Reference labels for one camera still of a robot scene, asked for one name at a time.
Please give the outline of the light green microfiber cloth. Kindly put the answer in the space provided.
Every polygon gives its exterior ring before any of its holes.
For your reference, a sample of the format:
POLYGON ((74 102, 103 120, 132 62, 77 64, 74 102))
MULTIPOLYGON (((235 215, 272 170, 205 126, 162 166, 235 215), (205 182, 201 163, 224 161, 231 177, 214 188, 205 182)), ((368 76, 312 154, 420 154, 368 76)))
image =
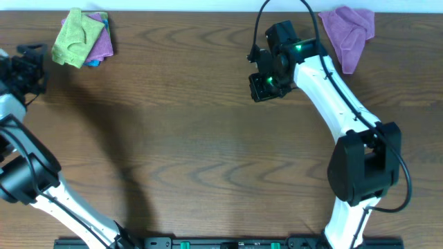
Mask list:
POLYGON ((105 25, 72 8, 52 47, 52 60, 81 68, 105 25))

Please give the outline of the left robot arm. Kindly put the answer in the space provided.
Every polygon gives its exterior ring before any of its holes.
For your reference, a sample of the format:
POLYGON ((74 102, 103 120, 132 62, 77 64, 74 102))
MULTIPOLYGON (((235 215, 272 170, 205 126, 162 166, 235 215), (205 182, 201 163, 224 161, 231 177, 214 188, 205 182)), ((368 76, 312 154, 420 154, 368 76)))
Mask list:
POLYGON ((116 221, 99 213, 72 190, 54 155, 25 127, 26 95, 46 91, 44 44, 19 45, 17 55, 1 52, 1 198, 39 209, 76 234, 57 239, 55 248, 142 248, 116 221))

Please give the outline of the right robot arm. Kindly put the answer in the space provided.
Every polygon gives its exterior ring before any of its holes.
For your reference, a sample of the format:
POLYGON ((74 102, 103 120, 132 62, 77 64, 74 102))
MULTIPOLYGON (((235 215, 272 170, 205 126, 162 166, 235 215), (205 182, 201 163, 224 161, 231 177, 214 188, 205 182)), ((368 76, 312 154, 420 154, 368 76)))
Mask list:
POLYGON ((401 132, 368 111, 335 71, 315 39, 267 36, 269 49, 253 44, 247 59, 258 72, 249 77, 255 102, 282 98, 300 89, 314 104, 334 139, 327 167, 335 195, 331 218, 320 238, 299 239, 317 248, 403 248, 401 239, 363 236, 370 215, 397 183, 401 132))

